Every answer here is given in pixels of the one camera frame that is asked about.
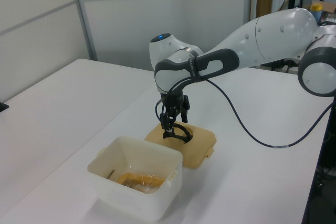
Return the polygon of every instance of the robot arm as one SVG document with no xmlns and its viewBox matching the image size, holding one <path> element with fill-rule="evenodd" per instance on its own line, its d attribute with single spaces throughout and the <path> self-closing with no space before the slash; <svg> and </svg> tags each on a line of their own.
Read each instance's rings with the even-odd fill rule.
<svg viewBox="0 0 336 224">
<path fill-rule="evenodd" d="M 314 95 L 336 96 L 336 25 L 318 26 L 305 9 L 254 19 L 206 53 L 171 34 L 159 35 L 150 42 L 150 57 L 166 107 L 160 115 L 166 136 L 175 136 L 178 114 L 187 122 L 190 106 L 182 93 L 186 85 L 240 68 L 300 58 L 298 78 L 302 87 Z"/>
</svg>

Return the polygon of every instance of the container lid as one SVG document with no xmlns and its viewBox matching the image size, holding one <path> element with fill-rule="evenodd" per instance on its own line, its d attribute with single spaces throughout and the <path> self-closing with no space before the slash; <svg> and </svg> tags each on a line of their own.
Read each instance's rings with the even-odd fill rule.
<svg viewBox="0 0 336 224">
<path fill-rule="evenodd" d="M 322 10 L 322 5 L 320 3 L 312 4 L 310 10 L 318 12 L 319 10 Z"/>
</svg>

